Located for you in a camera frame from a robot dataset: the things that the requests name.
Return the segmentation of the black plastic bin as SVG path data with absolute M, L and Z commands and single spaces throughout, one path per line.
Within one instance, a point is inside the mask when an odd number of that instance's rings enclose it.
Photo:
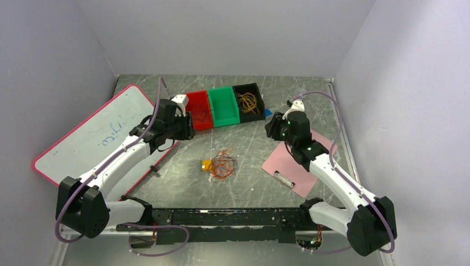
M 257 83 L 235 85 L 232 89 L 238 104 L 241 124 L 265 120 L 265 104 Z

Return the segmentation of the green plastic bin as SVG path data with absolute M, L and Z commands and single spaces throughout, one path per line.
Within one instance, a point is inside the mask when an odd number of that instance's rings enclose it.
M 209 89 L 214 127 L 237 125 L 240 123 L 239 109 L 231 86 Z

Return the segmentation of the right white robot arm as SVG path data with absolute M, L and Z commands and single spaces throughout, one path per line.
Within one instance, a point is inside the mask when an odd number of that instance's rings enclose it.
M 363 257 L 376 250 L 394 251 L 397 228 L 393 202 L 386 196 L 376 197 L 342 172 L 331 151 L 313 139 L 305 112 L 275 112 L 265 130 L 268 138 L 284 144 L 302 173 L 321 180 L 344 206 L 333 207 L 320 199 L 308 201 L 299 215 L 303 228 L 326 226 L 346 237 L 350 247 Z

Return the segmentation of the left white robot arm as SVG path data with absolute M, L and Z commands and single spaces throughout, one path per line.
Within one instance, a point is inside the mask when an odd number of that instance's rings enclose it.
M 154 225 L 152 205 L 135 197 L 106 201 L 117 183 L 138 163 L 155 152 L 163 152 L 167 140 L 191 140 L 195 135 L 192 115 L 186 110 L 189 98 L 179 94 L 161 99 L 154 113 L 135 126 L 124 142 L 108 157 L 78 178 L 66 177 L 59 184 L 55 233 L 67 226 L 80 237 L 95 238 L 105 228 L 126 224 L 144 231 Z

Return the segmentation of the red plastic bin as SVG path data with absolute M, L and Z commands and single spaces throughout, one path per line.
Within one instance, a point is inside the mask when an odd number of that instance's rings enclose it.
M 207 90 L 195 91 L 186 94 L 189 102 L 186 111 L 192 115 L 192 123 L 196 131 L 214 128 L 211 104 Z

